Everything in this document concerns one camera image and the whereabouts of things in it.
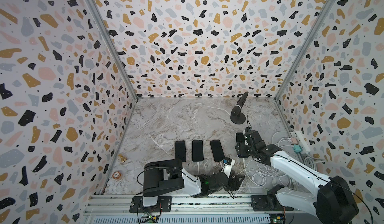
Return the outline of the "black phone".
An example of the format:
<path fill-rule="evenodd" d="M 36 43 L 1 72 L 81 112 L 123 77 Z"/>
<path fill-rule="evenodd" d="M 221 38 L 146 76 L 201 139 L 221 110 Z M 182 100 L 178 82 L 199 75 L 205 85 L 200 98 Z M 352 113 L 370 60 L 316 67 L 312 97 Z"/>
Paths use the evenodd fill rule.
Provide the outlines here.
<path fill-rule="evenodd" d="M 175 156 L 175 159 L 180 159 L 183 163 L 187 161 L 185 141 L 175 141 L 174 156 Z"/>
<path fill-rule="evenodd" d="M 223 151 L 223 147 L 220 140 L 212 140 L 210 141 L 210 146 L 212 150 L 212 154 L 214 157 L 214 161 L 216 163 L 221 162 L 225 158 L 225 154 Z"/>
<path fill-rule="evenodd" d="M 243 133 L 236 133 L 236 153 L 239 158 L 248 158 L 249 157 L 249 146 L 245 141 L 245 136 Z"/>
<path fill-rule="evenodd" d="M 193 162 L 203 162 L 204 161 L 204 147 L 202 140 L 193 140 L 192 141 L 192 159 Z"/>

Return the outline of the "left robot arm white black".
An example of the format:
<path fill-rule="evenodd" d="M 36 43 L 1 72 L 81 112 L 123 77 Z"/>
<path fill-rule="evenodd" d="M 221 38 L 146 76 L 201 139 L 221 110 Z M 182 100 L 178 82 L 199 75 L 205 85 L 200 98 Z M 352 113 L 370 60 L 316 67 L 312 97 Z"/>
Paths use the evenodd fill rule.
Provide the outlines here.
<path fill-rule="evenodd" d="M 234 160 L 224 158 L 224 168 L 212 175 L 190 174 L 184 167 L 182 160 L 172 159 L 152 162 L 145 165 L 144 170 L 138 174 L 143 175 L 142 204 L 144 207 L 157 205 L 162 195 L 184 190 L 193 198 L 205 198 L 209 195 L 225 190 L 231 198 L 234 191 L 238 191 L 245 179 L 244 175 L 232 173 Z"/>

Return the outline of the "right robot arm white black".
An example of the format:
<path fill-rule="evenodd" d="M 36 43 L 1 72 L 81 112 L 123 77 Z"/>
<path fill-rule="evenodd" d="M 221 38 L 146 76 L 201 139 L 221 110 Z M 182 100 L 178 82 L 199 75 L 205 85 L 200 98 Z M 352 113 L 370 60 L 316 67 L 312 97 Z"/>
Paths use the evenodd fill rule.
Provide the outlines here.
<path fill-rule="evenodd" d="M 359 213 L 355 194 L 340 176 L 329 177 L 296 161 L 274 144 L 267 145 L 259 132 L 245 128 L 236 133 L 235 149 L 238 157 L 273 167 L 302 185 L 307 192 L 275 185 L 268 190 L 271 207 L 290 207 L 317 217 L 323 224 L 348 224 Z"/>

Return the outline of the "black microphone on stand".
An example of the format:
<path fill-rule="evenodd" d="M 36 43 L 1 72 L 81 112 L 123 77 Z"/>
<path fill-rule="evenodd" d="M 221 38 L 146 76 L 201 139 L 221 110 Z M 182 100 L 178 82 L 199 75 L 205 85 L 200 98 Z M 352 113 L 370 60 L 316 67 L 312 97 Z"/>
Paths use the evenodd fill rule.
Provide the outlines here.
<path fill-rule="evenodd" d="M 242 108 L 246 102 L 249 92 L 245 92 L 233 107 L 230 119 L 234 124 L 241 125 L 246 121 L 246 116 L 242 113 Z"/>

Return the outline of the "teal charger plug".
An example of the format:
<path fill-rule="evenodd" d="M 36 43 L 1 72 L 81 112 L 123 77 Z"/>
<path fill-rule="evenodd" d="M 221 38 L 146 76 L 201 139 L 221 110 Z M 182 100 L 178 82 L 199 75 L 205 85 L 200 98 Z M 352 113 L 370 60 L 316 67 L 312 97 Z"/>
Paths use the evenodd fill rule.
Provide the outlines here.
<path fill-rule="evenodd" d="M 301 153 L 303 149 L 300 145 L 293 145 L 293 150 L 295 153 Z"/>

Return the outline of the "white power strip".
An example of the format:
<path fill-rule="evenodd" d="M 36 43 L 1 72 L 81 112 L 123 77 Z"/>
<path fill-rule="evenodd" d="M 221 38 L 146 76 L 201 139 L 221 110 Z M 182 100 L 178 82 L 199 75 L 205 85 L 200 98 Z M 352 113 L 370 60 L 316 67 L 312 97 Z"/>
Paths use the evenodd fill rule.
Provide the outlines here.
<path fill-rule="evenodd" d="M 303 148 L 303 152 L 309 154 L 311 152 L 311 148 L 304 138 L 303 134 L 300 131 L 293 131 L 293 137 L 296 138 L 299 142 L 299 146 Z"/>

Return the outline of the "small gold figurine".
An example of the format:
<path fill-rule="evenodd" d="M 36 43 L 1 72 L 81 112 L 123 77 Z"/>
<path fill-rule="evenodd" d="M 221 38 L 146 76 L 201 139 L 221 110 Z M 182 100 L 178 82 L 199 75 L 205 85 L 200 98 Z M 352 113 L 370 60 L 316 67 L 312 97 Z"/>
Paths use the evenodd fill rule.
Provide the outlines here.
<path fill-rule="evenodd" d="M 125 156 L 123 156 L 122 154 L 119 154 L 118 157 L 122 163 L 124 163 L 127 160 L 127 158 Z"/>

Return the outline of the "round copper tape roll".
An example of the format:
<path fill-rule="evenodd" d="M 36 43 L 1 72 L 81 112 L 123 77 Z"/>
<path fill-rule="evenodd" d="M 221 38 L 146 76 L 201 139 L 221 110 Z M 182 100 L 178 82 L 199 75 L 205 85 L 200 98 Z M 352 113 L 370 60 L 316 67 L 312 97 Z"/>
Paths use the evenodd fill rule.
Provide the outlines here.
<path fill-rule="evenodd" d="M 118 179 L 121 178 L 121 176 L 122 176 L 122 173 L 119 172 L 119 171 L 116 171 L 116 172 L 113 173 L 112 178 L 113 178 L 114 180 L 118 180 Z"/>

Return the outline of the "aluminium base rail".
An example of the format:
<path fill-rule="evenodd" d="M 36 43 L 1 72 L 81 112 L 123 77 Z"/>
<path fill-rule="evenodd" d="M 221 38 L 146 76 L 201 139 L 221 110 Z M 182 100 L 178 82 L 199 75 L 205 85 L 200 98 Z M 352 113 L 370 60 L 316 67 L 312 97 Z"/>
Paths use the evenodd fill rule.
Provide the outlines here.
<path fill-rule="evenodd" d="M 84 211 L 85 224 L 319 224 L 310 214 L 291 208 L 254 210 L 250 195 L 194 199 L 175 194 L 143 208 L 140 195 L 93 195 Z"/>

